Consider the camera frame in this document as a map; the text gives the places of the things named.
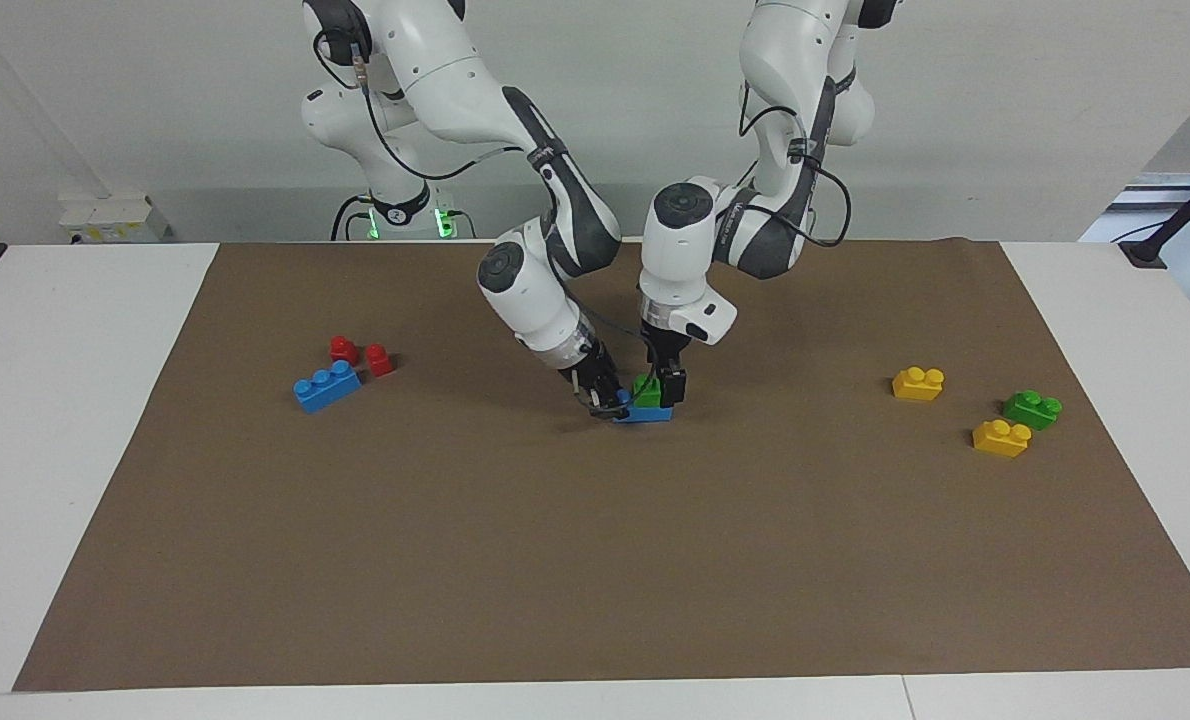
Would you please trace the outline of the yellow two-stud toy block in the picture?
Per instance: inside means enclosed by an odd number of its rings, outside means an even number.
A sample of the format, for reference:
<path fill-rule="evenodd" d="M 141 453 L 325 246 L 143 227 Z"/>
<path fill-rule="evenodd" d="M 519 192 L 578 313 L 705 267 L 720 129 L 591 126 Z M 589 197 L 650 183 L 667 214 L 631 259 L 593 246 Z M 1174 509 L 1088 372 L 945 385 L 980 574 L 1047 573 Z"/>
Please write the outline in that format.
<path fill-rule="evenodd" d="M 971 432 L 975 450 L 1001 457 L 1017 457 L 1031 446 L 1033 428 L 1006 419 L 983 421 Z"/>
<path fill-rule="evenodd" d="M 892 396 L 902 397 L 902 400 L 931 402 L 941 396 L 944 381 L 946 381 L 946 375 L 941 369 L 907 367 L 892 378 Z"/>

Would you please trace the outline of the brown table mat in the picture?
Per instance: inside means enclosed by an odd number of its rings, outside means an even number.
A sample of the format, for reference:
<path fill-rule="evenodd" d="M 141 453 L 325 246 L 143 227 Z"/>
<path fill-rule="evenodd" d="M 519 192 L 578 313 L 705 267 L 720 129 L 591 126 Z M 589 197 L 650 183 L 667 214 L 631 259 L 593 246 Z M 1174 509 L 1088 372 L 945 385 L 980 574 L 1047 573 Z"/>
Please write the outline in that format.
<path fill-rule="evenodd" d="M 481 256 L 217 251 L 15 689 L 1190 666 L 1190 572 L 997 245 L 719 269 L 654 425 L 587 415 Z M 339 334 L 362 387 L 303 413 Z M 975 450 L 1025 389 L 1056 424 Z"/>

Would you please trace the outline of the black stand pole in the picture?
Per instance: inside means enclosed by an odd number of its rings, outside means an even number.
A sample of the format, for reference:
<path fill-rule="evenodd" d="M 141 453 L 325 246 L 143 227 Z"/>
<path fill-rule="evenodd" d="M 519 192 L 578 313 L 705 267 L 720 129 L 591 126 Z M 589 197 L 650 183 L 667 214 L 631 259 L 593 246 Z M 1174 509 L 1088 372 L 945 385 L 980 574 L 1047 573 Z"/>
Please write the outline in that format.
<path fill-rule="evenodd" d="M 1125 252 L 1125 258 L 1130 261 L 1130 265 L 1144 269 L 1166 269 L 1165 261 L 1161 259 L 1161 250 L 1166 243 L 1172 240 L 1180 228 L 1185 228 L 1190 223 L 1190 199 L 1180 205 L 1165 223 L 1159 223 L 1154 232 L 1144 242 L 1116 242 L 1116 245 Z"/>

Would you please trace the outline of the white power strip box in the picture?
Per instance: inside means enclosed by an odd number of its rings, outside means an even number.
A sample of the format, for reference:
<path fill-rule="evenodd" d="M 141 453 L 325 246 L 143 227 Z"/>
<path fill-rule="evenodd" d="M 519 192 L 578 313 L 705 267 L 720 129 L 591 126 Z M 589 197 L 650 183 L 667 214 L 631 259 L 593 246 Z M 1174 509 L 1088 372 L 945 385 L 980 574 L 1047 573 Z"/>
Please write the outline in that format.
<path fill-rule="evenodd" d="M 60 193 L 60 232 L 65 242 L 162 243 L 174 233 L 165 215 L 144 193 L 115 193 L 98 199 L 84 193 Z"/>

